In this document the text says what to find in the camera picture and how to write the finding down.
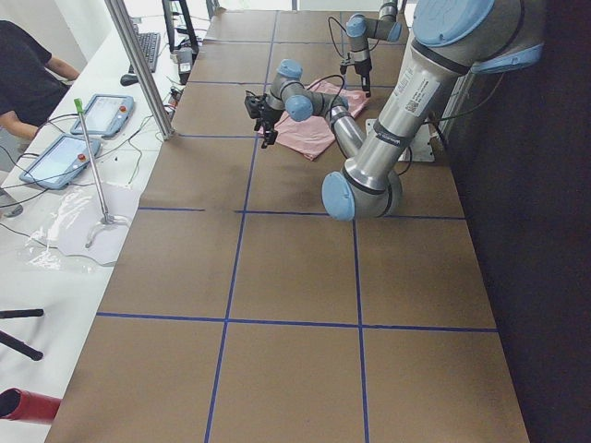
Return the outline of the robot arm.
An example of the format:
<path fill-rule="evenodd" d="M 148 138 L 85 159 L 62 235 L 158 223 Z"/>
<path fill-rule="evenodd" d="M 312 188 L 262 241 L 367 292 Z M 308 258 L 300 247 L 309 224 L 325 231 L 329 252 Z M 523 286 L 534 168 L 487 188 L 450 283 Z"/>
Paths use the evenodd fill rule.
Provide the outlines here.
<path fill-rule="evenodd" d="M 270 91 L 249 92 L 245 106 L 263 144 L 274 144 L 283 114 L 297 122 L 325 119 L 346 160 L 322 184 L 322 202 L 338 221 L 394 213 L 402 196 L 394 165 L 426 122 L 432 106 L 468 72 L 501 73 L 536 63 L 544 46 L 544 1 L 420 1 L 416 5 L 406 70 L 363 134 L 339 95 L 307 90 L 302 66 L 284 59 Z"/>
<path fill-rule="evenodd" d="M 369 40 L 397 42 L 403 26 L 398 21 L 399 9 L 396 2 L 384 2 L 377 18 L 368 18 L 355 13 L 345 25 L 350 50 L 343 56 L 340 72 L 344 75 L 349 66 L 355 69 L 361 81 L 361 89 L 371 96 L 370 72 L 372 70 Z"/>

